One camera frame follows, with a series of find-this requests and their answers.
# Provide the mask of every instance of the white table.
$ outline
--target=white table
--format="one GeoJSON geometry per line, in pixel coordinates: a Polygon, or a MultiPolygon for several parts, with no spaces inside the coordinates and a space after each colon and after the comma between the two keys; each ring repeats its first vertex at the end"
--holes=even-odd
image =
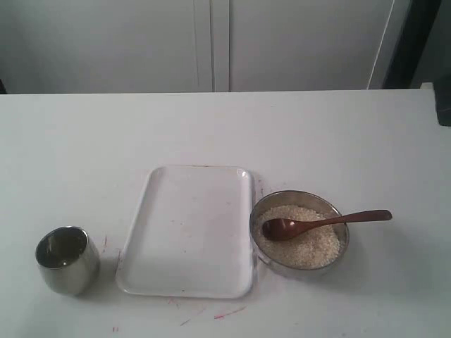
{"type": "Polygon", "coordinates": [[[0,97],[1,336],[449,337],[451,129],[434,103],[425,89],[0,97]],[[316,283],[260,262],[243,299],[130,296],[113,281],[118,251],[164,164],[239,165],[257,199],[301,189],[394,219],[350,225],[342,264],[316,283]],[[79,299],[51,292],[35,264],[62,225],[104,251],[79,299]]]}

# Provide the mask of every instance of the rice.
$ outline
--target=rice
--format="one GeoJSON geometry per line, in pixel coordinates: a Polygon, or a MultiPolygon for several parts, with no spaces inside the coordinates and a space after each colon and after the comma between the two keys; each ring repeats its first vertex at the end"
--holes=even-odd
{"type": "Polygon", "coordinates": [[[261,215],[252,228],[254,241],[271,259],[291,268],[314,269],[334,261],[340,251],[340,241],[332,225],[325,225],[305,232],[287,241],[274,242],[263,236],[261,226],[267,220],[289,218],[314,221],[325,219],[315,210],[300,206],[278,206],[261,215]]]}

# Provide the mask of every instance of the stainless steel cup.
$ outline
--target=stainless steel cup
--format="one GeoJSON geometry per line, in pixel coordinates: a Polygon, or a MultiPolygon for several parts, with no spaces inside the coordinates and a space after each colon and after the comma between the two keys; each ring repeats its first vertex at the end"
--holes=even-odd
{"type": "Polygon", "coordinates": [[[80,294],[99,274],[99,252],[80,227],[60,227],[45,235],[35,255],[45,282],[59,294],[80,294]]]}

